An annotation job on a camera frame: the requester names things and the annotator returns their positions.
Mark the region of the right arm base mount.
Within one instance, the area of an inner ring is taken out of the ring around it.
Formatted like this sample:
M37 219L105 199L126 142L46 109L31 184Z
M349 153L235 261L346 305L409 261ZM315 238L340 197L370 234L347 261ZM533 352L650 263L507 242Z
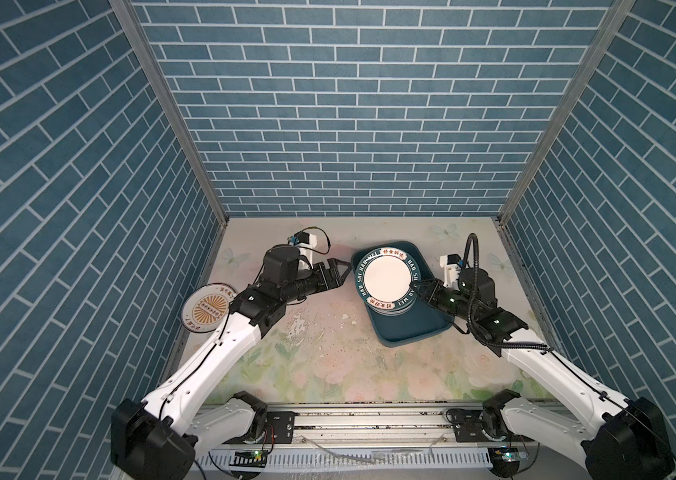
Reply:
M503 431L490 431L482 420L482 411L479 410L450 408L445 411L444 417L451 425L457 443L493 442L508 444L510 441L532 442L529 437Z

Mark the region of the green rim plate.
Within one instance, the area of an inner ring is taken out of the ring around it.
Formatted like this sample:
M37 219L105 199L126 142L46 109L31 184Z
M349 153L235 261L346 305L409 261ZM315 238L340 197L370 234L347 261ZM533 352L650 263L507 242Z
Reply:
M421 270L416 260L398 247L371 250L355 267L355 283L365 302L369 297L385 302L415 298L411 283L420 279Z

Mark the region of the orange sunburst plate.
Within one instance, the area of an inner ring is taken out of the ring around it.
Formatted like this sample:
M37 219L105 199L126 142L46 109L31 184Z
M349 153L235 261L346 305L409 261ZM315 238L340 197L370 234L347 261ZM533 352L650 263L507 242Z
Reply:
M184 302L182 326L195 334L213 332L226 318L237 291L225 283L201 286Z

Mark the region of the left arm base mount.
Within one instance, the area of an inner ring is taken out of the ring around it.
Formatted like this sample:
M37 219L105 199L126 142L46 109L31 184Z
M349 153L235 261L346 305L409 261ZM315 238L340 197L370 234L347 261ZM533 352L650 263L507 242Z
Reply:
M264 431L268 445L288 445L293 442L296 413L294 411L269 411Z

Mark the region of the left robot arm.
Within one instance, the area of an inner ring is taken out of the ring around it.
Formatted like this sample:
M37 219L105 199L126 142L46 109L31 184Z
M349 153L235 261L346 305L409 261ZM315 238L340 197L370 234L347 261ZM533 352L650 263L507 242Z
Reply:
M182 479L198 454L232 439L257 439L268 406L247 392L207 413L200 410L231 368L256 346L287 307L341 287L352 270L330 258L308 264L301 248L277 245L257 279L232 300L227 317L186 363L136 402L123 400L111 418L110 458L132 479Z

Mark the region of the white clover plate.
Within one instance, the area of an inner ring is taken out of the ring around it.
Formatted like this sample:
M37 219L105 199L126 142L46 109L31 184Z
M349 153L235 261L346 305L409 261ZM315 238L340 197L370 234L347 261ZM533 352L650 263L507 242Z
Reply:
M409 312L415 305L416 300L412 297L405 297L395 302L385 302L374 297L366 300L367 307L381 316L395 317Z

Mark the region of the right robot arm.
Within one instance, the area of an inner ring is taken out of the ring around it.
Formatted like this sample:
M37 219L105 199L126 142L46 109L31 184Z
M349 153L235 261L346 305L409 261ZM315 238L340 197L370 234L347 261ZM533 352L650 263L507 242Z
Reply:
M543 342L530 326L501 308L486 271L470 269L454 288L416 280L419 300L466 321L478 343L529 374L568 410L548 411L505 389L483 403L486 436L529 437L584 467L594 479L676 479L676 456L660 408L607 387Z

